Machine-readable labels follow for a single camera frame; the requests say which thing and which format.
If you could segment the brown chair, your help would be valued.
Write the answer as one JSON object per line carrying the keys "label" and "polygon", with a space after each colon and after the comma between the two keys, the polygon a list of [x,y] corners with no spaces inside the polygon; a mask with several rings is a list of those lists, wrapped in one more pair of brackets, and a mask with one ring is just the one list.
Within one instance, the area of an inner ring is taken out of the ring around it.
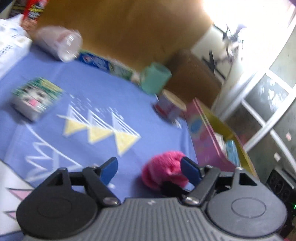
{"label": "brown chair", "polygon": [[186,104],[197,98],[208,108],[213,106],[222,83],[190,50],[181,49],[175,52],[165,66],[171,71],[165,90]]}

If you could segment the stack of clear plastic cups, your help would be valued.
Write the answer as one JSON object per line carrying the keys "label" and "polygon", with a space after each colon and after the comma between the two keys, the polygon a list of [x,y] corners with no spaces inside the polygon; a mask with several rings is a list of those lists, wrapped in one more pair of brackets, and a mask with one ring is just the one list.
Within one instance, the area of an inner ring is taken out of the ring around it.
{"label": "stack of clear plastic cups", "polygon": [[41,27],[35,32],[35,43],[62,62],[75,60],[83,44],[83,38],[77,30],[61,26]]}

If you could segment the red cereal tin box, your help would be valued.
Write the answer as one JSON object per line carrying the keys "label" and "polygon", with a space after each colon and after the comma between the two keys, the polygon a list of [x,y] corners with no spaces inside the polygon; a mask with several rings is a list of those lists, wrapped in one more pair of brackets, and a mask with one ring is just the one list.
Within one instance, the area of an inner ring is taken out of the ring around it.
{"label": "red cereal tin box", "polygon": [[44,12],[47,3],[48,0],[27,1],[21,23],[21,26],[24,30],[26,30],[27,32],[32,32],[36,28],[38,19]]}

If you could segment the green patterned tissue pack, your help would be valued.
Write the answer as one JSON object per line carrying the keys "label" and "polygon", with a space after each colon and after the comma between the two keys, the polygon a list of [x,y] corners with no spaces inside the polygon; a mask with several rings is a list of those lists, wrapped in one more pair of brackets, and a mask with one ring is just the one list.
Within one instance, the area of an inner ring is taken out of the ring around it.
{"label": "green patterned tissue pack", "polygon": [[63,89],[45,78],[35,78],[13,91],[11,104],[30,121],[38,120],[63,95]]}

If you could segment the pink gold tin box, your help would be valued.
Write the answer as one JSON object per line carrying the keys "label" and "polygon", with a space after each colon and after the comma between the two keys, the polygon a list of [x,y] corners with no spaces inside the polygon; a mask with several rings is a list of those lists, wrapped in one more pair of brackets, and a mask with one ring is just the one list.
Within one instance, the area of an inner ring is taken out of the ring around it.
{"label": "pink gold tin box", "polygon": [[218,133],[223,137],[225,142],[228,140],[234,141],[240,159],[240,166],[255,178],[258,178],[255,167],[236,134],[229,126],[220,121],[202,102],[194,99],[188,104],[185,119],[199,165],[211,165],[228,172],[232,172],[236,168],[220,148],[215,137],[215,134]]}

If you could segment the green plastic mug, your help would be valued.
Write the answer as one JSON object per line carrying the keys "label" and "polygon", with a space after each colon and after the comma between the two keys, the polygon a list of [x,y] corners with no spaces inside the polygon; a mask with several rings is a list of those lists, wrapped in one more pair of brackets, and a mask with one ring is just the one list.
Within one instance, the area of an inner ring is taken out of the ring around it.
{"label": "green plastic mug", "polygon": [[158,94],[171,78],[171,71],[166,66],[153,62],[140,74],[140,87],[147,94]]}

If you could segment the white tissue pack large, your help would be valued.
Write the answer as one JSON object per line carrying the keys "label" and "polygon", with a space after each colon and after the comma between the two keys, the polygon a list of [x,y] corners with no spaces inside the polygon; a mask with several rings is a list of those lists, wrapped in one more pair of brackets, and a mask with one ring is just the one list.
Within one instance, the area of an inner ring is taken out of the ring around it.
{"label": "white tissue pack large", "polygon": [[29,53],[31,45],[19,24],[1,19],[1,78]]}

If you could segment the Crest toothpaste box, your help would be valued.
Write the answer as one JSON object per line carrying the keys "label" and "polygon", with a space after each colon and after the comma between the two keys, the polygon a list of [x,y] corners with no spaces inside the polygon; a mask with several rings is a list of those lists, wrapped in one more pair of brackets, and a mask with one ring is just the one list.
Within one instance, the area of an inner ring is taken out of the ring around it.
{"label": "Crest toothpaste box", "polygon": [[133,71],[122,63],[116,60],[108,60],[88,51],[80,51],[77,60],[125,80],[131,80],[133,76]]}

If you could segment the blue patterned tablecloth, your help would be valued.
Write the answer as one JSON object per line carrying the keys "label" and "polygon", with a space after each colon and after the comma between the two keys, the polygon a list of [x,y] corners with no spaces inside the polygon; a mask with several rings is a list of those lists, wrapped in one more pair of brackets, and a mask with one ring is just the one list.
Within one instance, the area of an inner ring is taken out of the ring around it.
{"label": "blue patterned tablecloth", "polygon": [[[32,123],[11,105],[12,92],[43,77],[63,95]],[[172,125],[154,111],[157,98],[124,79],[79,61],[56,61],[32,47],[1,79],[1,240],[21,240],[20,202],[60,167],[70,172],[118,159],[108,188],[120,199],[158,197],[140,178],[145,163],[166,151],[194,160],[184,120]]]}

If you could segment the red white paper tub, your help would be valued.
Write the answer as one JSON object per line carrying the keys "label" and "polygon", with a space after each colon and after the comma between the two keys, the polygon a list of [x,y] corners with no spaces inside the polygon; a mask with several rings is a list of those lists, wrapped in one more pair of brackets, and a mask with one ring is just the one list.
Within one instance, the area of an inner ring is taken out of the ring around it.
{"label": "red white paper tub", "polygon": [[187,110],[187,106],[175,94],[164,89],[154,104],[154,110],[166,121],[173,123]]}

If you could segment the wooden board panel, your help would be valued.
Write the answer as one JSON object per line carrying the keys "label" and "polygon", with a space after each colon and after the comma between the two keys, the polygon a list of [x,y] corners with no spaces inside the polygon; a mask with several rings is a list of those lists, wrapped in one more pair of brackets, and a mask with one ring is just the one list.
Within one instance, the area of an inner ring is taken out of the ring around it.
{"label": "wooden board panel", "polygon": [[83,49],[140,71],[191,48],[211,27],[202,1],[49,1],[38,28],[78,30]]}

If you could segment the pink knitted soft ball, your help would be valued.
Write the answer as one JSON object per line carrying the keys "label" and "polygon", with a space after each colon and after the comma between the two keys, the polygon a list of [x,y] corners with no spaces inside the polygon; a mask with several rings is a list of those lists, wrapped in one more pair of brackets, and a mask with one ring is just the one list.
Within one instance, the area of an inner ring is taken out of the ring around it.
{"label": "pink knitted soft ball", "polygon": [[142,169],[143,183],[152,190],[160,190],[166,181],[184,188],[189,180],[181,171],[183,157],[185,154],[180,151],[167,151],[153,156]]}

